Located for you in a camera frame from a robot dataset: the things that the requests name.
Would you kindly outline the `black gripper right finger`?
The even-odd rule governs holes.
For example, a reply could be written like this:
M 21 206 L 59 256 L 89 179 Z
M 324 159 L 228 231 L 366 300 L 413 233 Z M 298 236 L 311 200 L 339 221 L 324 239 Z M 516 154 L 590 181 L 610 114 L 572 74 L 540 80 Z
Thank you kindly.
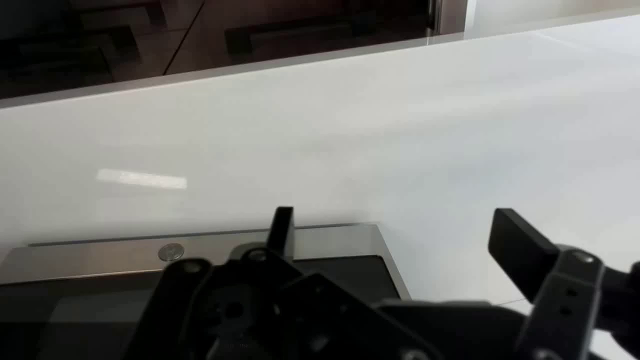
M 532 303 L 513 345 L 520 360 L 594 360 L 595 330 L 640 358 L 637 266 L 619 272 L 553 244 L 511 208 L 493 209 L 487 252 Z

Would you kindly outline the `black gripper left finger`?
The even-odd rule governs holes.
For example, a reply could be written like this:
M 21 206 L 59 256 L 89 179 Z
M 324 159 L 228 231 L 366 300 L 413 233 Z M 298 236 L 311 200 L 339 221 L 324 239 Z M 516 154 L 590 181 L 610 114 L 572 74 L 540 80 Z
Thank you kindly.
M 164 268 L 125 360 L 397 360 L 397 323 L 324 273 L 292 261 L 294 209 L 261 244 L 212 263 Z

